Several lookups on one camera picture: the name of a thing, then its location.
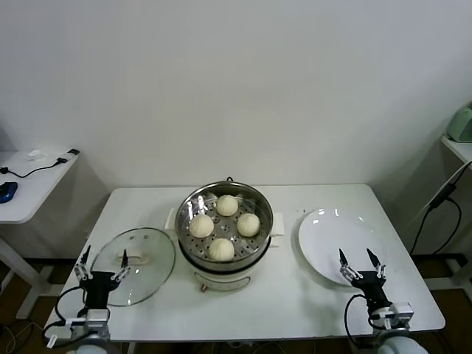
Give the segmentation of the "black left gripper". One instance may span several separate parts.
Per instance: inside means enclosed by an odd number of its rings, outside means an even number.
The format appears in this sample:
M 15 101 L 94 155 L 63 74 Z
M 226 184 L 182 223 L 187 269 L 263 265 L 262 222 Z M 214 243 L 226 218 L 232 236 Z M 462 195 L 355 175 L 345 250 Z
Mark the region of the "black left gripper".
M 93 271 L 86 268 L 91 246 L 80 256 L 74 266 L 74 273 L 81 280 L 81 288 L 86 292 L 85 307 L 87 309 L 105 310 L 108 306 L 108 296 L 115 290 L 115 282 L 121 282 L 130 272 L 126 249 L 122 253 L 120 270 L 113 272 Z

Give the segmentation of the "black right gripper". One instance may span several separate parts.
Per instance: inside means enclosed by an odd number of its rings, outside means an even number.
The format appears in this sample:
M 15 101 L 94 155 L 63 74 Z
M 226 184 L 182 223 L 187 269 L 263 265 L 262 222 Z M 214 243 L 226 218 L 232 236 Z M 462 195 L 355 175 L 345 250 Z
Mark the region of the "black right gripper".
M 383 290 L 386 282 L 386 265 L 382 264 L 377 255 L 370 249 L 367 249 L 367 254 L 375 270 L 360 271 L 358 273 L 349 266 L 344 252 L 342 249 L 339 249 L 340 273 L 349 284 L 363 292 L 369 309 L 388 308 L 392 303 L 388 300 Z

